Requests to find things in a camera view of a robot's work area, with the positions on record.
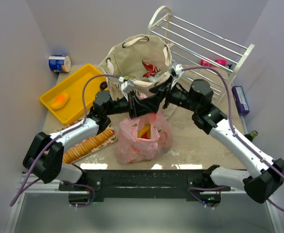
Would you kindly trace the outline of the green chips bag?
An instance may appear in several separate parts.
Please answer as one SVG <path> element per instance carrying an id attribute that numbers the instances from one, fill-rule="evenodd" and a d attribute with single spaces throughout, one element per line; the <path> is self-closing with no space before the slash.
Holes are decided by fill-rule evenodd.
<path id="1" fill-rule="evenodd" d="M 122 76 L 122 75 L 117 75 L 117 77 L 118 77 L 118 80 L 119 80 L 120 82 L 126 82 L 126 81 L 128 81 L 128 80 L 132 80 L 132 81 L 138 80 L 138 78 L 135 77 L 135 76 L 127 76 L 127 75 Z"/>

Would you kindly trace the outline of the red toy apple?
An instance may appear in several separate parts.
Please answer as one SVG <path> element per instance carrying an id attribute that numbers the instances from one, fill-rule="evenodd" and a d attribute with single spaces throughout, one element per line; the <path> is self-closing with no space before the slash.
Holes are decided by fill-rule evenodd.
<path id="1" fill-rule="evenodd" d="M 145 133 L 145 134 L 143 134 L 143 135 L 141 136 L 141 138 L 143 138 L 143 139 L 149 139 L 150 137 L 149 137 L 149 135 L 148 135 L 147 133 Z"/>

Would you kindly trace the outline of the orange toy mango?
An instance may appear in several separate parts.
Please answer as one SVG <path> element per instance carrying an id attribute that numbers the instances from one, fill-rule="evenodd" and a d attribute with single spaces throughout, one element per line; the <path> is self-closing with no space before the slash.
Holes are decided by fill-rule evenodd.
<path id="1" fill-rule="evenodd" d="M 69 100 L 69 94 L 67 93 L 62 93 L 58 95 L 53 102 L 50 104 L 51 109 L 53 110 L 60 110 L 62 109 L 68 102 Z"/>

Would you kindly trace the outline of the yellow plastic tray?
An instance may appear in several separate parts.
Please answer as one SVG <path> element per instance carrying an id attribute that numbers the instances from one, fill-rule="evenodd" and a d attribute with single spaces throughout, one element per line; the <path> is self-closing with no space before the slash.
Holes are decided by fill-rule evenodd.
<path id="1" fill-rule="evenodd" d="M 39 97 L 40 102 L 62 123 L 70 124 L 84 115 L 82 92 L 85 83 L 102 72 L 91 64 L 86 64 L 52 89 Z M 53 109 L 52 103 L 61 94 L 67 94 L 68 100 L 61 109 Z"/>

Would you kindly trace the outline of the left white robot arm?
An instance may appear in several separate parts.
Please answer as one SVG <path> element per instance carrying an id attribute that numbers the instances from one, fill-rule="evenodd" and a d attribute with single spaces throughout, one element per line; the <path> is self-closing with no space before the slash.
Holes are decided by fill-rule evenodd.
<path id="1" fill-rule="evenodd" d="M 131 91 L 127 97 L 113 101 L 108 91 L 100 91 L 96 94 L 85 121 L 57 133 L 38 133 L 23 160 L 23 166 L 29 174 L 33 173 L 44 183 L 53 180 L 77 183 L 82 176 L 81 170 L 62 162 L 63 154 L 67 150 L 103 132 L 111 122 L 109 115 L 129 113 L 131 117 L 139 117 L 156 113 L 163 98 L 164 94 L 159 91 L 140 100 Z"/>

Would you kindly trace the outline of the pink plastic bag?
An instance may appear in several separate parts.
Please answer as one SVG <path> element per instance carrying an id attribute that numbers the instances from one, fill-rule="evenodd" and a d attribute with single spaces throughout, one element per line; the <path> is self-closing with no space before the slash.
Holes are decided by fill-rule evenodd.
<path id="1" fill-rule="evenodd" d="M 150 139 L 137 137 L 145 125 L 150 125 Z M 116 155 L 122 164 L 155 160 L 171 149 L 174 140 L 171 126 L 161 112 L 126 118 L 118 129 Z"/>

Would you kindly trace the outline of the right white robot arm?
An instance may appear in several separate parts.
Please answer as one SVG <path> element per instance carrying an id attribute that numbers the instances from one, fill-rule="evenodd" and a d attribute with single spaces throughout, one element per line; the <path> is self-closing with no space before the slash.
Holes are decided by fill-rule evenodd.
<path id="1" fill-rule="evenodd" d="M 257 203 L 264 203 L 284 183 L 284 160 L 274 160 L 250 142 L 227 116 L 212 103 L 213 91 L 209 83 L 194 80 L 188 91 L 180 84 L 172 87 L 163 83 L 150 89 L 158 93 L 166 89 L 166 104 L 172 103 L 193 111 L 195 125 L 224 145 L 247 169 L 246 172 L 217 166 L 209 177 L 214 185 L 244 190 Z"/>

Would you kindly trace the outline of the red white snack packet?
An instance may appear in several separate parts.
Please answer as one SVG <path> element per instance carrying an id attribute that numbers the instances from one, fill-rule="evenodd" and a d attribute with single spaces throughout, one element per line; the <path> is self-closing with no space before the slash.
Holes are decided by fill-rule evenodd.
<path id="1" fill-rule="evenodd" d="M 163 74 L 163 72 L 155 65 L 147 63 L 142 60 L 142 65 L 144 67 L 144 74 L 142 75 L 142 81 L 154 83 Z"/>

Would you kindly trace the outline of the beige canvas tote bag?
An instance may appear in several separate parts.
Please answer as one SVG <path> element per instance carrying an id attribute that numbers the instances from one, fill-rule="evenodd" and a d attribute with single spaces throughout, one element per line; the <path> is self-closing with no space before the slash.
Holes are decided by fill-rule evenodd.
<path id="1" fill-rule="evenodd" d="M 144 67 L 142 60 L 157 66 L 162 76 L 154 83 L 142 81 Z M 170 46 L 158 36 L 139 34 L 127 38 L 113 46 L 104 60 L 99 64 L 103 73 L 110 75 L 135 76 L 134 92 L 140 97 L 150 97 L 150 88 L 169 78 L 168 68 L 172 64 Z"/>

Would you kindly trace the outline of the yellow toy banana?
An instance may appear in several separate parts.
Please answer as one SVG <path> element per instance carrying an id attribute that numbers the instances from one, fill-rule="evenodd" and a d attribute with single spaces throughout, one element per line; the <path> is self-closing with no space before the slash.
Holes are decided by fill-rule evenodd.
<path id="1" fill-rule="evenodd" d="M 147 133 L 147 134 L 149 135 L 149 137 L 150 137 L 150 135 L 151 135 L 150 125 L 145 125 L 145 126 L 138 132 L 137 137 L 138 137 L 138 138 L 141 138 L 141 136 L 142 136 L 143 134 L 145 134 L 145 133 Z"/>

